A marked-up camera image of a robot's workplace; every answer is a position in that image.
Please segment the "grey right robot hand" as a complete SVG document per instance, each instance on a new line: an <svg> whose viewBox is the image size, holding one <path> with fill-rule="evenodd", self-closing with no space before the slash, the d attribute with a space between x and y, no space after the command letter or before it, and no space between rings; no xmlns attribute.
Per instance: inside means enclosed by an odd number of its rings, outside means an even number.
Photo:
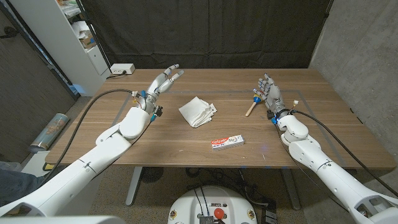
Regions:
<svg viewBox="0 0 398 224"><path fill-rule="evenodd" d="M258 88L254 88L253 92L260 97L269 110L277 114L286 109L279 87L268 74L265 73L264 78L260 78L257 84Z"/></svg>

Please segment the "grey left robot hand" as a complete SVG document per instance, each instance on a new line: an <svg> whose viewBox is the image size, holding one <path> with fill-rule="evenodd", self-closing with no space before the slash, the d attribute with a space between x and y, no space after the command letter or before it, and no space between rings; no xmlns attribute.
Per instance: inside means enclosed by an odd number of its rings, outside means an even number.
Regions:
<svg viewBox="0 0 398 224"><path fill-rule="evenodd" d="M152 113L156 107L155 102L157 101L159 95L170 90L174 82L183 75L184 70L180 70L174 75L172 74L172 72L179 66L179 64L171 65L169 68L160 73L150 84L146 91L146 95L140 99L142 109L145 112L149 114Z"/></svg>

